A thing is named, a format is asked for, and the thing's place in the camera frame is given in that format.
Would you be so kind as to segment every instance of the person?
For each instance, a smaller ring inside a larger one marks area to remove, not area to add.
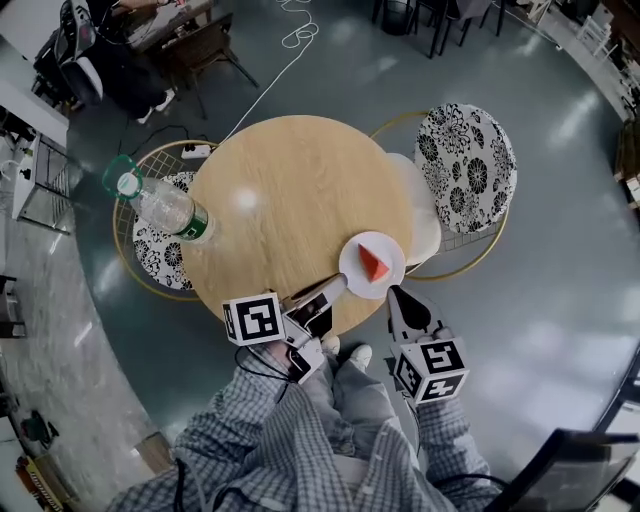
[[[176,463],[117,496],[109,512],[211,510],[479,511],[498,494],[457,398],[417,408],[426,479],[384,385],[366,374],[372,349],[339,366],[340,341],[301,386],[283,382],[287,345],[251,347],[244,369],[175,443]]]
[[[97,38],[86,56],[96,68],[105,94],[140,124],[154,111],[167,108],[175,92],[155,85],[147,70],[135,63],[118,18],[135,9],[166,3],[168,0],[120,0],[116,4],[113,0],[87,0]]]

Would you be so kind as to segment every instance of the red triangle object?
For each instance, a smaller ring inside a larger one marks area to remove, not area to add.
[[[375,254],[372,254],[369,249],[362,244],[358,244],[358,250],[360,252],[362,267],[367,273],[370,282],[378,281],[389,273],[389,267],[380,261]]]

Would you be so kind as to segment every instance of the floral seat cushion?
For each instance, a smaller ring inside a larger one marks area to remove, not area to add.
[[[418,130],[415,163],[451,231],[488,228],[507,210],[516,187],[516,158],[500,125],[472,105],[447,103]]]
[[[165,176],[166,181],[187,192],[194,172],[179,172]],[[136,215],[133,224],[133,246],[136,257],[146,272],[158,283],[175,290],[192,290],[184,273],[180,242]]]

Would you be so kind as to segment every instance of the bottle label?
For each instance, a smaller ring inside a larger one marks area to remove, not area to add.
[[[194,201],[193,203],[195,208],[193,210],[193,217],[191,217],[191,221],[189,221],[186,228],[173,235],[187,242],[192,242],[193,240],[200,238],[207,230],[207,225],[209,224],[209,214],[207,213],[207,210],[200,206],[197,201]]]

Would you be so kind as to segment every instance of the gray pants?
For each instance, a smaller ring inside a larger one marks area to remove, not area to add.
[[[313,402],[334,453],[369,460],[382,424],[400,421],[381,382],[333,355],[302,384]]]

